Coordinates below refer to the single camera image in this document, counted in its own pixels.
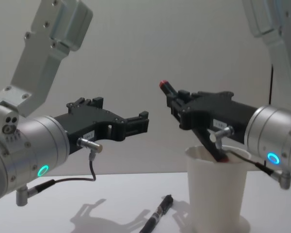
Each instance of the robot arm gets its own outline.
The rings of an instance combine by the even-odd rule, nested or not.
[[[92,17],[78,0],[41,1],[11,84],[0,92],[0,105],[24,117],[41,106],[60,62],[80,48]]]
[[[41,1],[11,84],[0,92],[0,198],[17,190],[16,203],[26,205],[37,194],[27,183],[70,154],[88,148],[92,161],[102,150],[95,141],[147,132],[148,112],[125,119],[104,110],[103,98],[81,98],[67,105],[67,114],[18,123],[45,101],[61,60],[80,48],[92,16],[80,0]]]
[[[291,0],[242,0],[249,28],[269,49],[280,88],[291,95]],[[291,180],[291,111],[263,106],[253,108],[232,101],[233,93],[176,92],[161,83],[167,106],[180,128],[193,130],[217,161],[224,158],[221,139],[229,137],[248,152],[283,169],[269,175],[288,189]]]

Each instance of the metal bracket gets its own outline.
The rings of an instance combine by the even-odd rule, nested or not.
[[[27,117],[44,103],[60,62],[80,48],[92,11],[79,0],[42,0],[25,49],[0,105]]]
[[[291,0],[242,0],[249,28],[262,37],[277,82],[291,96]]]

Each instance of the metal connector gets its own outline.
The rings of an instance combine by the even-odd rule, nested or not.
[[[16,191],[16,205],[17,206],[25,206],[28,204],[28,198],[31,198],[38,194],[38,190],[33,187],[28,189],[28,187],[25,185],[23,187],[20,187]]]
[[[91,152],[89,153],[88,160],[89,160],[89,161],[94,161],[95,158],[96,158],[96,151],[91,150]]]
[[[78,139],[77,145],[79,147],[83,147],[83,148],[88,148],[90,150],[94,150],[96,153],[102,152],[102,148],[103,148],[101,144],[97,144],[95,142],[89,141],[89,140],[84,139],[82,137],[80,137]]]
[[[288,171],[283,171],[281,174],[274,172],[271,177],[280,184],[282,189],[288,190],[291,185],[291,173]]]
[[[234,134],[234,129],[228,126],[220,131],[211,133],[209,139],[211,142],[215,143],[217,149],[222,149],[222,138],[229,137]]]

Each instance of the black cable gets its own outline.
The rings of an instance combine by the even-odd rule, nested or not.
[[[268,97],[268,104],[272,104],[273,78],[274,78],[274,67],[272,65],[272,69],[271,69],[271,86],[270,86],[270,94],[269,94],[269,97]]]
[[[91,178],[76,177],[76,178],[65,178],[65,179],[60,179],[60,180],[49,180],[49,181],[46,181],[42,184],[36,185],[33,188],[35,188],[37,190],[37,192],[40,193],[43,190],[46,190],[47,188],[53,186],[56,183],[61,183],[61,182],[66,182],[66,181],[91,181],[91,182],[94,182],[94,181],[96,181],[96,174],[95,174],[94,168],[93,168],[93,161],[89,161],[89,168],[90,168],[91,174],[93,176],[92,179]]]
[[[267,175],[272,175],[274,173],[274,170],[268,168],[267,166],[261,164],[261,163],[258,163],[258,162],[254,162],[250,159],[246,159],[244,158],[243,156],[241,156],[240,154],[236,153],[236,152],[233,152],[231,150],[222,150],[224,151],[225,153],[231,153],[233,155],[235,155],[237,158],[240,158],[241,160],[244,160],[245,162],[248,162],[250,164],[253,164],[254,166],[256,166],[258,169],[260,169],[261,171],[265,172]]]
[[[66,181],[94,181],[94,180],[91,178],[67,178],[67,179],[56,180],[55,183],[66,182]]]
[[[93,176],[93,180],[96,181],[96,174],[95,174],[94,169],[93,169],[93,161],[89,161],[89,168],[91,170],[91,174]]]
[[[235,153],[235,152],[232,151],[232,150],[223,150],[223,151],[224,151],[225,153],[231,153],[231,154],[235,155],[237,158],[239,158],[239,159],[241,159],[241,160],[244,160],[244,161],[247,162],[247,163],[250,163],[250,164],[253,164],[253,165],[255,165],[255,163],[256,163],[256,162],[253,162],[253,161],[250,160],[250,159],[246,159],[246,158],[242,157],[240,154]]]

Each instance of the green led ring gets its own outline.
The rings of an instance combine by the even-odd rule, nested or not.
[[[43,176],[45,173],[47,173],[48,170],[49,170],[48,165],[44,165],[43,167],[41,167],[40,170],[38,171],[38,177]]]

